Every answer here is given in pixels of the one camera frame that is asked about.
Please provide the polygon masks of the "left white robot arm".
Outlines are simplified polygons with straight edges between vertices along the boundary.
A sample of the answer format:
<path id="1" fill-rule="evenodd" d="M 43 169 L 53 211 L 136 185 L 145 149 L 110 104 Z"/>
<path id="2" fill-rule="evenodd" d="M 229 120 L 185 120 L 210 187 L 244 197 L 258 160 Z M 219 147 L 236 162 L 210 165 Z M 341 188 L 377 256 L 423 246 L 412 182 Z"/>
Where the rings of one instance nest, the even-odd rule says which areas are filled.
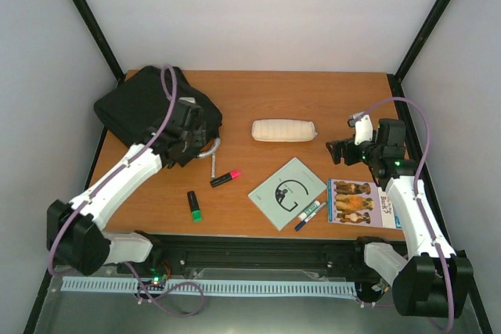
<path id="1" fill-rule="evenodd" d="M 164 168 L 185 166 L 207 144 L 204 109 L 193 97 L 170 103 L 168 117 L 149 128 L 139 143 L 94 185 L 69 203 L 55 201 L 47 210 L 48 270 L 59 260 L 83 275 L 105 264 L 136 263 L 145 273 L 158 271 L 163 254 L 138 232 L 109 233 L 105 228 L 121 204 Z"/>

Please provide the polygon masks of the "cream quilted pencil case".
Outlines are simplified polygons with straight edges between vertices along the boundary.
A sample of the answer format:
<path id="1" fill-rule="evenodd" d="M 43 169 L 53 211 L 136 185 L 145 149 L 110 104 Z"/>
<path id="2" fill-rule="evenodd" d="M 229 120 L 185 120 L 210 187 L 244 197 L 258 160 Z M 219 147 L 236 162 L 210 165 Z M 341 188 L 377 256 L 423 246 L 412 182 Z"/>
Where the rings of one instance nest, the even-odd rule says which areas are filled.
<path id="1" fill-rule="evenodd" d="M 256 120 L 251 137 L 259 142 L 309 142 L 317 135 L 311 121 L 291 119 Z"/>

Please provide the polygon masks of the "right black frame post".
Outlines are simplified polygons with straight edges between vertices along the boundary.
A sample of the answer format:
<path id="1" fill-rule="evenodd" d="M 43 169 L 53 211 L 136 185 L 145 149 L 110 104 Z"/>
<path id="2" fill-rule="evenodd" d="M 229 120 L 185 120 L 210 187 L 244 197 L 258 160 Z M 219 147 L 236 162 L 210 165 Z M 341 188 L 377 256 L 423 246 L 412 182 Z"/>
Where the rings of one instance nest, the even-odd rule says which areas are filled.
<path id="1" fill-rule="evenodd" d="M 428 38 L 431 36 L 439 20 L 442 18 L 445 10 L 448 8 L 452 0 L 435 0 L 419 31 L 416 34 L 407 53 L 401 61 L 396 73 L 395 80 L 401 84 L 407 73 L 416 62 L 418 55 L 423 50 Z"/>

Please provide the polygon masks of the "black student bag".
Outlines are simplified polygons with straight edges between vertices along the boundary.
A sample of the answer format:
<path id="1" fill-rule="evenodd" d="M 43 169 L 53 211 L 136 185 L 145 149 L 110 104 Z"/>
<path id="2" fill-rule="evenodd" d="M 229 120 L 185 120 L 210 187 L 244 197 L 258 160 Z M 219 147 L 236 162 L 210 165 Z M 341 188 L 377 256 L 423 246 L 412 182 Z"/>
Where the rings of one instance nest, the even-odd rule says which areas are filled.
<path id="1" fill-rule="evenodd" d="M 222 126 L 222 113 L 203 92 L 195 89 L 179 67 L 174 68 L 177 77 L 177 96 L 193 97 L 204 110 L 207 136 L 214 138 Z M 160 68 L 145 66 L 98 99 L 94 111 L 103 126 L 127 147 L 139 140 L 149 127 L 158 127 L 167 114 L 167 99 L 160 80 Z"/>

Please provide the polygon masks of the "white glue stick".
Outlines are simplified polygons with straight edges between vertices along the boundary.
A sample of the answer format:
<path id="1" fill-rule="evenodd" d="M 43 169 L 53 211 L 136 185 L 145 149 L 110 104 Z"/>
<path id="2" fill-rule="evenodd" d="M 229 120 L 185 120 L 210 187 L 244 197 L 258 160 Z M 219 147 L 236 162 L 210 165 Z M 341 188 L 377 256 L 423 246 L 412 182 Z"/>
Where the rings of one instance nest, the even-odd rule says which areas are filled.
<path id="1" fill-rule="evenodd" d="M 298 220 L 303 221 L 305 220 L 311 213 L 313 213 L 320 205 L 320 202 L 318 200 L 315 200 L 312 202 L 310 205 L 308 205 L 299 215 L 298 215 Z"/>

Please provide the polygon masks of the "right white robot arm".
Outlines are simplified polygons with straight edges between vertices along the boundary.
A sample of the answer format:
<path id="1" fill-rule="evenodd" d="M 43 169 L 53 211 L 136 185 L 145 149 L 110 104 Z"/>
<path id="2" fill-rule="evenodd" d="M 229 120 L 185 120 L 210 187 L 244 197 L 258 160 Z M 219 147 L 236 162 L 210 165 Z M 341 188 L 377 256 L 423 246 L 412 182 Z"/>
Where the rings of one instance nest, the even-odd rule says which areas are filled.
<path id="1" fill-rule="evenodd" d="M 363 263 L 391 287 L 402 316 L 458 318 L 473 283 L 474 270 L 444 237 L 432 213 L 418 163 L 406 158 L 405 123 L 381 119 L 374 127 L 368 115 L 348 120 L 354 134 L 327 142 L 335 164 L 364 163 L 377 187 L 389 199 L 405 236 L 407 255 L 384 240 L 360 238 Z"/>

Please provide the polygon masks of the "black frame post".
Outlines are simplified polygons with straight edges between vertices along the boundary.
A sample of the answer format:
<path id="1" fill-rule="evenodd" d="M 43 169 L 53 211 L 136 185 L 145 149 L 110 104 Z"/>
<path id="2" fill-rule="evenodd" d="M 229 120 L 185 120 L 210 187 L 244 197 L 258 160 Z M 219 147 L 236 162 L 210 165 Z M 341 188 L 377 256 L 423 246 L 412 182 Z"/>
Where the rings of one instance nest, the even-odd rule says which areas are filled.
<path id="1" fill-rule="evenodd" d="M 84 22 L 90 35 L 92 36 L 94 42 L 96 43 L 98 50 L 103 56 L 107 66 L 109 67 L 117 83 L 118 84 L 122 83 L 125 78 L 125 73 L 122 70 L 121 65 L 119 64 L 87 0 L 71 0 L 71 1 L 73 2 L 82 21 Z"/>
<path id="2" fill-rule="evenodd" d="M 407 53 L 401 61 L 396 73 L 395 80 L 401 84 L 407 73 L 416 62 L 418 55 L 423 50 L 428 38 L 431 36 L 439 20 L 442 18 L 445 10 L 448 8 L 452 0 L 435 0 L 419 31 L 416 34 Z"/>

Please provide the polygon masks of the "green highlighter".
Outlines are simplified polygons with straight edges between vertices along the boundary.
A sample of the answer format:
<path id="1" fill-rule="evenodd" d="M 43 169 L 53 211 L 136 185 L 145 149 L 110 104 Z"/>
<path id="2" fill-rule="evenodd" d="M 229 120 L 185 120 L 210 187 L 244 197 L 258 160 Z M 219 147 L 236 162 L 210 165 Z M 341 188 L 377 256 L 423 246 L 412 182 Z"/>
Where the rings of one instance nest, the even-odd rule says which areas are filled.
<path id="1" fill-rule="evenodd" d="M 194 222 L 202 221 L 200 205 L 194 191 L 187 192 L 187 199 L 189 203 L 190 213 Z"/>

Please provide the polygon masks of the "purple dog picture book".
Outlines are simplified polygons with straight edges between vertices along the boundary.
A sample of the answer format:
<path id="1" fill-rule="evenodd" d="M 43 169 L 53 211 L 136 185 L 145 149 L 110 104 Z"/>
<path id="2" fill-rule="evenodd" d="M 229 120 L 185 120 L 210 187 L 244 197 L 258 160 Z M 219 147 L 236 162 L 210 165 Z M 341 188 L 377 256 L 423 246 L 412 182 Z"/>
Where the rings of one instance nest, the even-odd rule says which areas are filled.
<path id="1" fill-rule="evenodd" d="M 328 222 L 401 230 L 387 194 L 373 182 L 329 179 Z"/>

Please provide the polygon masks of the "left black frame post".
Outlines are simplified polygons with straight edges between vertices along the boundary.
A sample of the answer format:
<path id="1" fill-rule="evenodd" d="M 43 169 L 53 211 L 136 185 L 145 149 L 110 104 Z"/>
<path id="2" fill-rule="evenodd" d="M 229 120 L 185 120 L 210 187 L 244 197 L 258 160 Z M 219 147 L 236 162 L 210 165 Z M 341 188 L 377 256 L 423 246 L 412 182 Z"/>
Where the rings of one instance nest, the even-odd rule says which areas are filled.
<path id="1" fill-rule="evenodd" d="M 125 73 L 122 70 L 121 65 L 119 64 L 87 0 L 71 0 L 71 1 L 73 2 L 82 21 L 84 22 L 90 35 L 92 36 L 94 42 L 96 43 L 98 50 L 103 56 L 107 66 L 109 67 L 117 83 L 118 84 L 122 83 L 125 78 Z"/>

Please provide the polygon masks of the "pink highlighter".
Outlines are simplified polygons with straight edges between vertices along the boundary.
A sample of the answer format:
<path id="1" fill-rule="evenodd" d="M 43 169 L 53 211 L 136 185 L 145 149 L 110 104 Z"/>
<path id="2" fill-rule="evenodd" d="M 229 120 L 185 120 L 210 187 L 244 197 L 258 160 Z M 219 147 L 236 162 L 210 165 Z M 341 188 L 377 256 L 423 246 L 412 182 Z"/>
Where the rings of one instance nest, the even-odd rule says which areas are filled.
<path id="1" fill-rule="evenodd" d="M 232 181 L 236 178 L 238 178 L 241 175 L 240 170 L 233 170 L 230 171 L 226 174 L 223 174 L 222 176 L 219 176 L 217 178 L 214 178 L 211 180 L 210 184 L 212 188 L 218 187 L 220 185 L 224 185 L 225 183 Z"/>

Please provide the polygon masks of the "grey Gatsby book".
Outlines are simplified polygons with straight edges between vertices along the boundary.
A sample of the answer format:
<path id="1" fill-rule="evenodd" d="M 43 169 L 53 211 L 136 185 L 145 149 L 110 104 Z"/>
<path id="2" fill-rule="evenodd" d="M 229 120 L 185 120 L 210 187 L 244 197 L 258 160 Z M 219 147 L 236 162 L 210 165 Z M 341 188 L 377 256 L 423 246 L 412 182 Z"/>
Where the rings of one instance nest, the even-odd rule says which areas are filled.
<path id="1" fill-rule="evenodd" d="M 297 157 L 248 194 L 278 231 L 326 190 L 326 184 Z"/>

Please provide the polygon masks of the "blue whiteboard marker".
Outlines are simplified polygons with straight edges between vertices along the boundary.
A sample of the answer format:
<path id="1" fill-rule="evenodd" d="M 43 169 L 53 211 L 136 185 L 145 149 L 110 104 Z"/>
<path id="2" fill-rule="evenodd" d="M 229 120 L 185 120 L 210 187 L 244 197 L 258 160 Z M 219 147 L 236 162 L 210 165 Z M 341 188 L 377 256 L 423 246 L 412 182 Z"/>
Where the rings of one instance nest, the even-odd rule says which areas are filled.
<path id="1" fill-rule="evenodd" d="M 294 227 L 294 230 L 296 232 L 300 231 L 316 214 L 320 212 L 320 210 L 326 206 L 326 202 L 322 203 L 315 211 L 313 211 L 311 214 L 309 214 L 303 221 L 301 221 L 299 224 L 297 224 Z"/>

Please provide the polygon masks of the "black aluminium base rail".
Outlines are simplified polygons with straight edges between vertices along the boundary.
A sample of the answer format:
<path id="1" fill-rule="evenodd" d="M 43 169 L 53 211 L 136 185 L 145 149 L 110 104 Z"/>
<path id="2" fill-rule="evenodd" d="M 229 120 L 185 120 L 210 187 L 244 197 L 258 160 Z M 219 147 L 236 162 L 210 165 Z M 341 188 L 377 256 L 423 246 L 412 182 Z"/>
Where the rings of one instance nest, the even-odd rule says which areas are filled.
<path id="1" fill-rule="evenodd" d="M 362 264 L 358 240 L 267 239 L 187 235 L 148 235 L 152 253 L 132 266 L 141 276 L 170 272 L 193 277 L 205 268 L 301 270 L 328 278 L 374 281 L 377 273 Z"/>

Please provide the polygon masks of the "slim white pen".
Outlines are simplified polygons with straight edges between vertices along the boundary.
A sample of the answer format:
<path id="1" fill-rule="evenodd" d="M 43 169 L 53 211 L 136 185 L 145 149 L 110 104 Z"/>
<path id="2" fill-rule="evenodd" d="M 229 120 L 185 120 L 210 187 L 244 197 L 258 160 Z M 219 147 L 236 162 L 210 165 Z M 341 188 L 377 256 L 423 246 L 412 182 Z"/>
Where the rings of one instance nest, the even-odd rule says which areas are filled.
<path id="1" fill-rule="evenodd" d="M 216 179 L 216 154 L 211 155 L 211 180 Z"/>

